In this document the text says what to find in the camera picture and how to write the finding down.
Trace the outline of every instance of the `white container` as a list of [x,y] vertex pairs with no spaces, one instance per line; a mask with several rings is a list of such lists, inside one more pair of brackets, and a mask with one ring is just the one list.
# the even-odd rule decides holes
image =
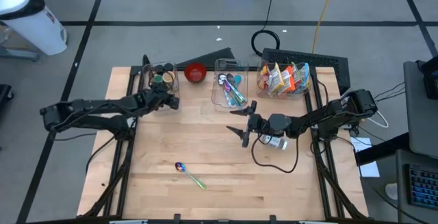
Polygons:
[[44,0],[0,0],[0,21],[47,55],[67,48],[67,33]]

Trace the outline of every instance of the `yellow cable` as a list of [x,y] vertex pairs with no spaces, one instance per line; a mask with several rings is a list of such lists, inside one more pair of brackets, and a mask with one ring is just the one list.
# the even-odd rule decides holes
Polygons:
[[312,53],[315,53],[316,40],[318,39],[318,31],[320,30],[320,24],[321,24],[322,18],[324,17],[324,14],[326,13],[326,9],[327,9],[327,5],[329,4],[329,1],[330,0],[326,0],[326,3],[324,4],[324,8],[322,9],[320,20],[318,21],[318,24],[316,25],[315,36],[313,37]]

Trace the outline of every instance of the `wooden tabletop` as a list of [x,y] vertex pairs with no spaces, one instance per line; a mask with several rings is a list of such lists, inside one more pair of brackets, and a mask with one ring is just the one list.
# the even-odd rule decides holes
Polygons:
[[[115,67],[106,94],[107,99],[125,95],[129,67]],[[318,79],[327,86],[329,99],[339,98],[333,68],[317,68]],[[256,100],[257,111],[267,119],[272,113],[290,116],[306,114],[304,97],[299,100],[262,99],[256,95],[256,72],[248,76],[248,100]],[[225,125],[244,129],[247,117],[219,112],[211,102],[214,73],[208,72],[201,84],[191,84],[179,73],[180,106],[177,112],[150,113],[140,119],[131,162],[125,200],[124,219],[323,220],[315,158],[310,152],[309,130],[299,137],[299,160],[290,174],[257,166],[250,148],[242,148],[240,139]],[[311,91],[313,108],[316,107]],[[99,131],[94,150],[111,138]],[[255,139],[253,134],[250,143]],[[350,139],[348,132],[338,136]],[[285,151],[258,143],[255,156],[290,170],[296,158],[296,142],[286,138]],[[99,198],[110,178],[115,142],[90,164],[83,187],[78,214],[88,211]],[[359,211],[368,215],[363,190],[350,144],[332,143],[339,185]],[[187,170],[207,185],[201,190],[187,175],[175,170],[183,162]],[[333,194],[327,184],[332,215],[336,216]],[[115,190],[115,213],[119,189]]]

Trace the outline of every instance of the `clear plastic container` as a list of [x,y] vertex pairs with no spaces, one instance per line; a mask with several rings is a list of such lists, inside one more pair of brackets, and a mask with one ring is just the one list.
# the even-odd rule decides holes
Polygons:
[[[169,62],[147,64],[142,71],[143,88],[151,88],[151,83],[154,81],[164,82],[168,86],[168,93],[179,97],[178,70],[175,64]],[[171,111],[171,109],[169,106],[164,105],[158,111]]]
[[[274,90],[265,80],[269,77],[269,72],[275,72],[275,63],[266,62],[261,60],[257,67],[257,96],[262,98],[275,98],[275,99],[299,99],[310,91],[311,88],[311,76],[309,72],[309,65],[307,63],[299,64],[278,64],[279,70],[282,75],[283,86],[279,86]],[[288,78],[293,77],[293,84],[295,90],[292,90],[291,82]]]
[[245,108],[248,103],[248,70],[249,65],[243,66],[239,60],[216,60],[211,94],[215,110],[227,112]]

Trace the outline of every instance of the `white paper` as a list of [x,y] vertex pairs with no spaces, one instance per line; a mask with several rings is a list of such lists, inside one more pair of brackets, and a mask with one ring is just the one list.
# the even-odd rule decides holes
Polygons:
[[[355,152],[362,151],[364,149],[368,149],[371,147],[371,140],[369,138],[350,138],[351,143],[355,146]],[[380,177],[380,173],[378,172],[377,163],[371,162],[361,166],[362,176],[363,177]]]

